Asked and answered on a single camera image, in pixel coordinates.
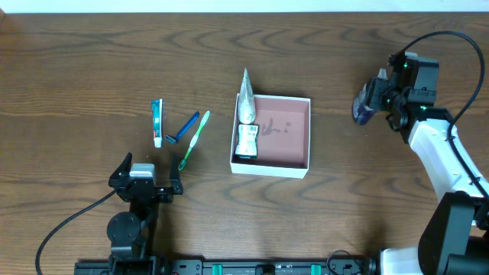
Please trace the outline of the blue disposable razor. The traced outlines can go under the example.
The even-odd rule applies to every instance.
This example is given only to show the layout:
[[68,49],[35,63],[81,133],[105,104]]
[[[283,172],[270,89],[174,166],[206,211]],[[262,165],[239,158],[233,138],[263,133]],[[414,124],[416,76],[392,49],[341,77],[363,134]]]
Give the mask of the blue disposable razor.
[[177,132],[177,134],[172,137],[170,135],[165,136],[165,140],[171,144],[177,144],[179,139],[190,129],[190,127],[195,123],[199,117],[199,112],[195,112],[193,116],[183,125],[183,127]]

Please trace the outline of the green toothpaste tube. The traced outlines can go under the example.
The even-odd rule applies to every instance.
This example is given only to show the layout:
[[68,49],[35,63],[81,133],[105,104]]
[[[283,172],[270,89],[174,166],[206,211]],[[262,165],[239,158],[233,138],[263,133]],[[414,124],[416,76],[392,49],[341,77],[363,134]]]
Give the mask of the green toothpaste tube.
[[155,99],[151,101],[153,141],[154,141],[154,146],[156,148],[161,148],[163,143],[163,136],[162,136],[163,109],[164,109],[163,99]]

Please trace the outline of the white shampoo tube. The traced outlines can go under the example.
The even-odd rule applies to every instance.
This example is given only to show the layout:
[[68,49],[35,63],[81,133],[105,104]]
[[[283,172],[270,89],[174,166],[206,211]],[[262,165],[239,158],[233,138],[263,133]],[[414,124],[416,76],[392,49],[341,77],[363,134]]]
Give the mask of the white shampoo tube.
[[241,88],[238,95],[238,139],[235,155],[242,159],[257,157],[257,134],[259,127],[255,125],[257,116],[254,93],[249,79],[248,70],[244,69]]

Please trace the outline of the green white toothbrush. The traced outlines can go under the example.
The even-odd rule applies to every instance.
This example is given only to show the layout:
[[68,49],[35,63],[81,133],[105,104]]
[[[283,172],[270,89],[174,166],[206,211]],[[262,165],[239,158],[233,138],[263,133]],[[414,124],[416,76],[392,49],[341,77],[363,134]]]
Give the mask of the green white toothbrush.
[[210,115],[211,115],[210,110],[206,111],[205,114],[203,115],[203,117],[199,123],[198,129],[197,129],[196,133],[193,135],[193,138],[191,139],[191,141],[189,143],[185,157],[180,161],[180,164],[178,166],[178,170],[182,170],[186,166],[186,160],[189,157],[189,155],[191,154],[193,148],[196,146],[196,144],[199,140],[199,136],[201,134],[201,131],[206,126],[206,123],[209,120]]

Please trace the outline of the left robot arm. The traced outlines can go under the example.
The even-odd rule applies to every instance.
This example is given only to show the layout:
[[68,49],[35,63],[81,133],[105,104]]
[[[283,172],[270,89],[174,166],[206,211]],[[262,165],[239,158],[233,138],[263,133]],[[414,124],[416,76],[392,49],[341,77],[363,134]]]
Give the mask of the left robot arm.
[[127,154],[109,177],[108,185],[130,204],[126,212],[113,216],[107,226],[111,242],[108,274],[171,274],[171,267],[163,257],[151,254],[151,246],[158,219],[158,206],[170,203],[175,195],[183,194],[179,161],[172,158],[170,185],[156,187],[155,166],[151,163],[132,163]]

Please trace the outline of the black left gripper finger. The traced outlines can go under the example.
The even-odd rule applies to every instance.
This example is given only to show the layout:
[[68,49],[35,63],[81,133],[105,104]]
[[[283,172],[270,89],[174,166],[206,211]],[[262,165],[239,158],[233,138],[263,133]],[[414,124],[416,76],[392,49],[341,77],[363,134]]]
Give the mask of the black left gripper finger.
[[112,175],[108,179],[108,185],[110,187],[117,187],[120,183],[129,177],[132,163],[132,153],[127,153],[121,164],[115,169]]
[[176,154],[172,157],[172,164],[170,169],[170,187],[172,189],[172,194],[182,195],[183,194],[183,184],[180,179],[179,171],[179,161]]

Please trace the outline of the dark blue spray bottle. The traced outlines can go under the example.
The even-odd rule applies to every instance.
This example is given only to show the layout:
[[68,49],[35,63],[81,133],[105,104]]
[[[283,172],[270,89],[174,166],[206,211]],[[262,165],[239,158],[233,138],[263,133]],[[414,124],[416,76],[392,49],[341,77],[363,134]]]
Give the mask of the dark blue spray bottle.
[[[379,78],[388,80],[387,70],[385,68],[380,68],[378,75],[375,77],[379,77]],[[366,87],[367,87],[368,81],[364,84],[363,88],[361,89],[359,94],[355,97],[355,99],[352,103],[352,107],[351,107],[352,117],[353,117],[354,122],[357,125],[367,124],[376,112],[376,111],[369,109],[368,107],[366,107],[364,105],[365,97],[366,97]]]

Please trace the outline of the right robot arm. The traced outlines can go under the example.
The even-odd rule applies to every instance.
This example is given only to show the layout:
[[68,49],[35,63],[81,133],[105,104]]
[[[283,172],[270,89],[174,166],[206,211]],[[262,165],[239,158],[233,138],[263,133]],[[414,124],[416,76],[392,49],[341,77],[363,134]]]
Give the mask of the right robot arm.
[[488,230],[488,182],[458,137],[452,116],[437,108],[437,60],[401,51],[389,58],[391,73],[380,69],[352,105],[358,125],[386,112],[390,128],[401,134],[423,163],[439,204],[418,245],[381,252],[379,274],[486,274],[488,237],[472,237],[473,227]]

